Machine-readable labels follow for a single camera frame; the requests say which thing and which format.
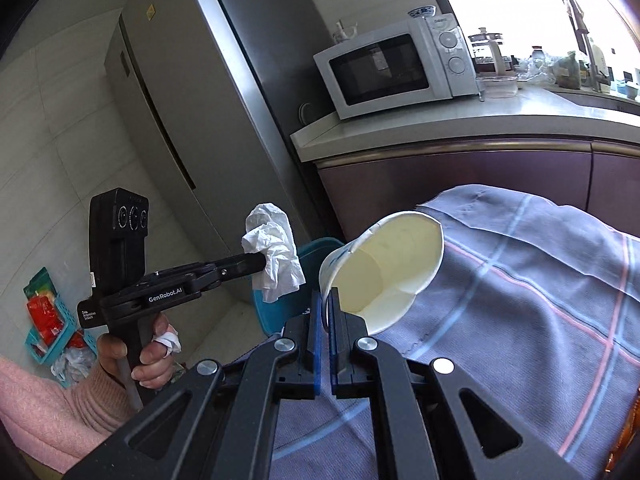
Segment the pink sleeved left forearm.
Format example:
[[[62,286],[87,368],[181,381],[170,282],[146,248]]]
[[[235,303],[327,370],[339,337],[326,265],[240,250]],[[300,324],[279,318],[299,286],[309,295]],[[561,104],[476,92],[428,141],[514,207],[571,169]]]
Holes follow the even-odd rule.
[[[1,421],[21,451],[60,474],[132,416],[126,389],[101,363],[65,389],[1,360]]]

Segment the person's left hand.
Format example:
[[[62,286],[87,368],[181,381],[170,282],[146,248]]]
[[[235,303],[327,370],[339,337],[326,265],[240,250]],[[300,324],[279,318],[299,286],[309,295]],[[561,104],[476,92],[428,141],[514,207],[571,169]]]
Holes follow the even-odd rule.
[[[114,335],[105,333],[96,341],[96,350],[104,372],[122,386],[124,383],[118,362],[126,359],[126,344]],[[158,390],[170,382],[174,364],[175,357],[168,352],[168,348],[157,340],[152,340],[141,350],[139,365],[131,371],[130,376],[142,387]]]

